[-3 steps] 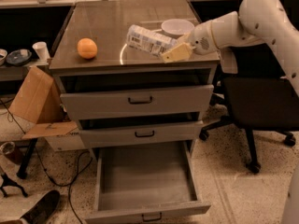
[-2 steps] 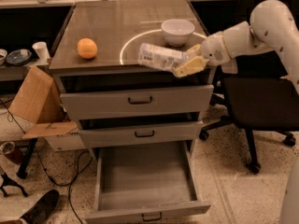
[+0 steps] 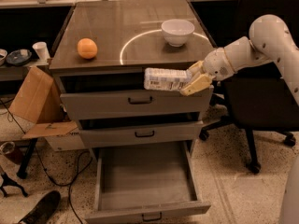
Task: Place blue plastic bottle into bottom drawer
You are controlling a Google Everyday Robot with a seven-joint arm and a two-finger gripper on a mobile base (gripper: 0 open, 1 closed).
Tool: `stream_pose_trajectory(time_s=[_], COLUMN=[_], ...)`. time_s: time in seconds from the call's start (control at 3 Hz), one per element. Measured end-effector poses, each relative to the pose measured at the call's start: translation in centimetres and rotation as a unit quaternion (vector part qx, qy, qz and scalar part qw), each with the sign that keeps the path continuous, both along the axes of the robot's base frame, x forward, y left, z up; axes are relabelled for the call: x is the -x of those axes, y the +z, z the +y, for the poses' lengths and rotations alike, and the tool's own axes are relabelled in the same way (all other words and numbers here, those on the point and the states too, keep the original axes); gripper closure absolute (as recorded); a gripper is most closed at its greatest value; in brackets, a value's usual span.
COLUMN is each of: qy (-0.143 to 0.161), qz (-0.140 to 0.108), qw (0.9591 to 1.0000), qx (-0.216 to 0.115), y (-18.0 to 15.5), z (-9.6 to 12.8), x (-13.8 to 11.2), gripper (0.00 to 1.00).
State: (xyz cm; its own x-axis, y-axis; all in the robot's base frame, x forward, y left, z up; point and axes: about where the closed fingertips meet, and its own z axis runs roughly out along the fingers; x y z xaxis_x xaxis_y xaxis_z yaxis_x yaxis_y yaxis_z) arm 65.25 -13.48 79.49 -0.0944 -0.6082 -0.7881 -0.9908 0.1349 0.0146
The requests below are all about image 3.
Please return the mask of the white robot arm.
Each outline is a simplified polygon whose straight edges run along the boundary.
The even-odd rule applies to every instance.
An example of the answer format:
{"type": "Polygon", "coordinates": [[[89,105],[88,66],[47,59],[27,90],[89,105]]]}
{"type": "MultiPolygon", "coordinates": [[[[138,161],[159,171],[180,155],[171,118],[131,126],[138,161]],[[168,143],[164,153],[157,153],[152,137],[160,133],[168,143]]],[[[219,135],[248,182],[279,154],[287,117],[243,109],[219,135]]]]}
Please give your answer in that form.
{"type": "Polygon", "coordinates": [[[249,169],[257,172],[253,132],[276,131],[290,141],[292,132],[298,130],[298,62],[298,48],[285,22],[274,15],[263,15],[252,23],[247,36],[211,51],[203,61],[190,66],[192,79],[181,93],[194,94],[214,80],[223,83],[231,122],[246,131],[251,156],[249,169]],[[266,63],[273,63],[280,77],[236,76],[242,69],[266,63]]]}

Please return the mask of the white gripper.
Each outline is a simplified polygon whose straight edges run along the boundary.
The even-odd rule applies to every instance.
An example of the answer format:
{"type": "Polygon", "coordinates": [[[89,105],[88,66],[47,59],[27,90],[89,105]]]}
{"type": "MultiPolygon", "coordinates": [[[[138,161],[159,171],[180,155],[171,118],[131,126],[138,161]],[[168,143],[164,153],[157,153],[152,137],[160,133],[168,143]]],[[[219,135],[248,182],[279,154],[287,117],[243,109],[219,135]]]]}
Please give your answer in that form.
{"type": "Polygon", "coordinates": [[[188,71],[192,74],[192,79],[180,90],[184,96],[207,89],[212,84],[213,78],[222,81],[236,73],[225,48],[211,51],[205,57],[204,62],[194,63],[188,68],[188,71]]]}

